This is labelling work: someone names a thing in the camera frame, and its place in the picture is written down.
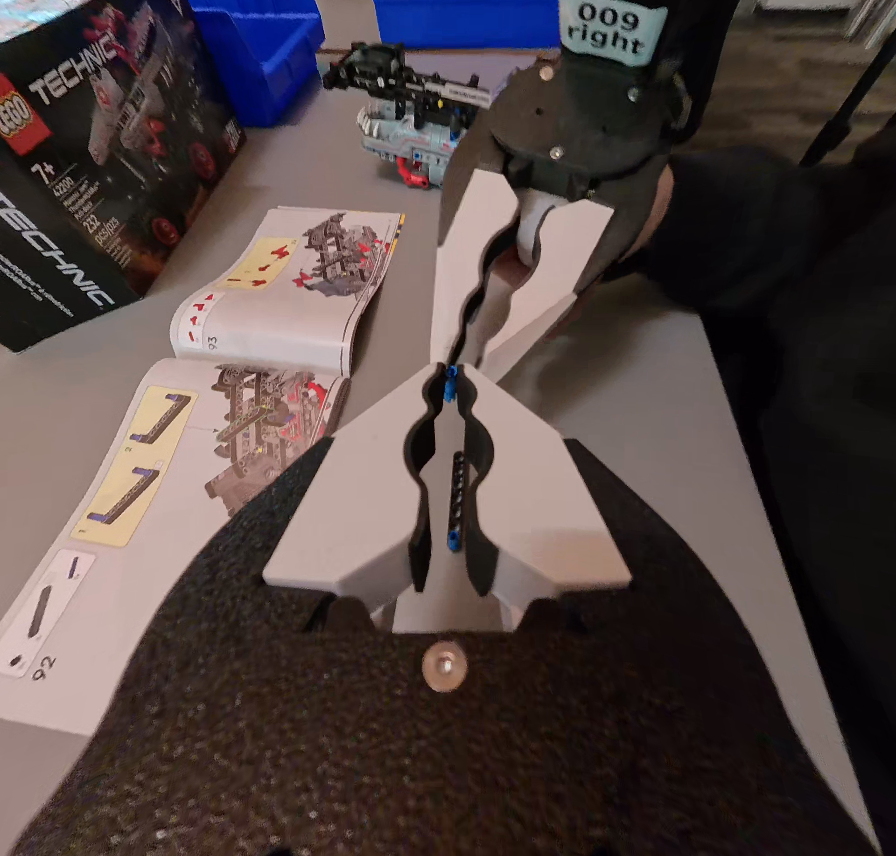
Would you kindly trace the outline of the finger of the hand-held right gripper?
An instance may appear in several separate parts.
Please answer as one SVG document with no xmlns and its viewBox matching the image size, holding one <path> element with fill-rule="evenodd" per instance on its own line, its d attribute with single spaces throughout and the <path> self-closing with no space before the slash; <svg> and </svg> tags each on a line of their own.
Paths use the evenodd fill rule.
<svg viewBox="0 0 896 856">
<path fill-rule="evenodd" d="M 460 362 L 501 380 L 570 311 L 613 211 L 599 203 L 522 201 L 511 248 L 487 273 Z"/>
<path fill-rule="evenodd" d="M 519 199 L 502 174 L 473 172 L 436 250 L 430 363 L 457 364 L 485 296 L 487 272 L 514 243 L 519 214 Z"/>
</svg>

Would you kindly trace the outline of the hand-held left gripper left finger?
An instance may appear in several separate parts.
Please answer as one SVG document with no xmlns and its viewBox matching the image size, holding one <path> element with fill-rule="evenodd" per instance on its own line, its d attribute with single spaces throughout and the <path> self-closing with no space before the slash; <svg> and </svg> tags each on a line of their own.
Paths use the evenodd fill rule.
<svg viewBox="0 0 896 856">
<path fill-rule="evenodd" d="M 434 456 L 446 367 L 435 362 L 343 426 L 263 570 L 329 593 L 425 588 L 432 552 L 421 469 Z"/>
</svg>

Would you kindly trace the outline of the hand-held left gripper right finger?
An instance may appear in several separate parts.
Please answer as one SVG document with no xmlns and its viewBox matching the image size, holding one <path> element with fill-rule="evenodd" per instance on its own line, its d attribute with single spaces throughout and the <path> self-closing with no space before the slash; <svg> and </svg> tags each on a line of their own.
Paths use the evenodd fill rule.
<svg viewBox="0 0 896 856">
<path fill-rule="evenodd" d="M 619 589 L 632 574 L 566 441 L 477 369 L 457 372 L 473 478 L 465 559 L 480 595 L 557 597 Z"/>
</svg>

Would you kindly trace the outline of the black toy beam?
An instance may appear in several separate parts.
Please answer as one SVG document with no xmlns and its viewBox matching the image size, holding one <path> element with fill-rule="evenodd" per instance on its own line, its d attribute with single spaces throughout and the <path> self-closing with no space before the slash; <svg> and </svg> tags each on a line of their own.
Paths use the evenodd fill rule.
<svg viewBox="0 0 896 856">
<path fill-rule="evenodd" d="M 450 528 L 460 528 L 462 530 L 462 538 L 465 529 L 465 498 L 468 476 L 467 470 L 468 462 L 466 460 L 465 452 L 463 452 L 462 450 L 456 451 L 453 456 L 451 471 L 450 500 L 447 516 L 447 533 Z"/>
</svg>

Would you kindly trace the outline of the person's right forearm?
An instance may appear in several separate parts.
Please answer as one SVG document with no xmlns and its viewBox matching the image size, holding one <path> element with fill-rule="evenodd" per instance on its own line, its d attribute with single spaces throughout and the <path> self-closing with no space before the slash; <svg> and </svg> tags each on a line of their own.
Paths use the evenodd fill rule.
<svg viewBox="0 0 896 856">
<path fill-rule="evenodd" d="M 894 211 L 894 129 L 844 164 L 802 168 L 756 146 L 673 156 L 675 188 L 650 242 L 623 259 L 698 312 L 755 314 Z"/>
</svg>

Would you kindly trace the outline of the person's right hand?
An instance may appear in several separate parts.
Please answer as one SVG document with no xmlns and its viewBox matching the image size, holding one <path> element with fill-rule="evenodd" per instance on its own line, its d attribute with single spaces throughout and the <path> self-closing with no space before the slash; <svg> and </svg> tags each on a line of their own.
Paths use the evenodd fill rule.
<svg viewBox="0 0 896 856">
<path fill-rule="evenodd" d="M 643 249 L 655 235 L 668 212 L 674 188 L 674 171 L 671 163 L 667 163 L 658 179 L 651 212 L 644 223 L 643 229 L 634 241 L 630 254 Z"/>
</svg>

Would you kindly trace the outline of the partly built toy vehicle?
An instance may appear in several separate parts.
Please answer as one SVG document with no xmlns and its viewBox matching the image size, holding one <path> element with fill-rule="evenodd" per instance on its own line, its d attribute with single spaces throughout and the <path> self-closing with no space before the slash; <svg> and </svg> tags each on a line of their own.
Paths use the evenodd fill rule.
<svg viewBox="0 0 896 856">
<path fill-rule="evenodd" d="M 357 114 L 364 149 L 396 166 L 410 188 L 440 188 L 466 132 L 499 89 L 421 73 L 403 44 L 354 42 L 322 75 L 326 90 L 356 89 L 370 96 Z"/>
</svg>

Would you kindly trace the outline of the blue storage bin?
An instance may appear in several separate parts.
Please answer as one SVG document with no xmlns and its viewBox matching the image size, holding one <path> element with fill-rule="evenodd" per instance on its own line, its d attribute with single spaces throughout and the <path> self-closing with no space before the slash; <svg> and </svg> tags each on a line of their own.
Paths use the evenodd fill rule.
<svg viewBox="0 0 896 856">
<path fill-rule="evenodd" d="M 272 127 L 317 74 L 316 0 L 188 0 L 245 127 Z"/>
<path fill-rule="evenodd" d="M 559 44 L 557 0 L 373 0 L 380 39 L 412 49 Z"/>
</svg>

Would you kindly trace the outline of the open instruction booklet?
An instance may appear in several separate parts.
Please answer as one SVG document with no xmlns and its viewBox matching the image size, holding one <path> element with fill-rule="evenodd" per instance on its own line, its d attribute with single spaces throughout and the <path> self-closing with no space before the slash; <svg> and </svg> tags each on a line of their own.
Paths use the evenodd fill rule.
<svg viewBox="0 0 896 856">
<path fill-rule="evenodd" d="M 77 509 L 2 620 L 2 721 L 90 736 L 210 538 L 331 435 L 406 220 L 276 208 L 172 318 Z"/>
</svg>

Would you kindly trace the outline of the black tripod leg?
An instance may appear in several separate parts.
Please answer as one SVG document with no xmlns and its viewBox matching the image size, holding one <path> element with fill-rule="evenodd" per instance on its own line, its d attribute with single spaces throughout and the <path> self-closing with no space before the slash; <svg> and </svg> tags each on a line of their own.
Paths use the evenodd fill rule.
<svg viewBox="0 0 896 856">
<path fill-rule="evenodd" d="M 823 125 L 821 131 L 812 141 L 799 162 L 800 167 L 811 168 L 817 166 L 825 156 L 829 155 L 845 141 L 845 138 L 851 132 L 852 118 L 858 107 L 890 65 L 894 56 L 895 34 L 892 33 L 858 78 L 856 85 L 851 89 L 840 108 Z"/>
</svg>

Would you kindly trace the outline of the person's black clothing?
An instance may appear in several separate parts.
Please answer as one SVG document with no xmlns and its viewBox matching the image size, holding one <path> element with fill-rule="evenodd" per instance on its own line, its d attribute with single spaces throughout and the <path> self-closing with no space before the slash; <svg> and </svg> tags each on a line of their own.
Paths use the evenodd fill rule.
<svg viewBox="0 0 896 856">
<path fill-rule="evenodd" d="M 763 316 L 703 317 L 886 854 L 895 818 L 894 259 L 889 209 Z"/>
</svg>

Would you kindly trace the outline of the black toy set box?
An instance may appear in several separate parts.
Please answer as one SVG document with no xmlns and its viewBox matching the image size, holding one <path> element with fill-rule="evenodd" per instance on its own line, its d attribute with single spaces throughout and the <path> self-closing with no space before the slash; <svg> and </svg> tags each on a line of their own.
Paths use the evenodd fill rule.
<svg viewBox="0 0 896 856">
<path fill-rule="evenodd" d="M 244 142 L 189 0 L 2 0 L 2 347 L 139 301 Z"/>
</svg>

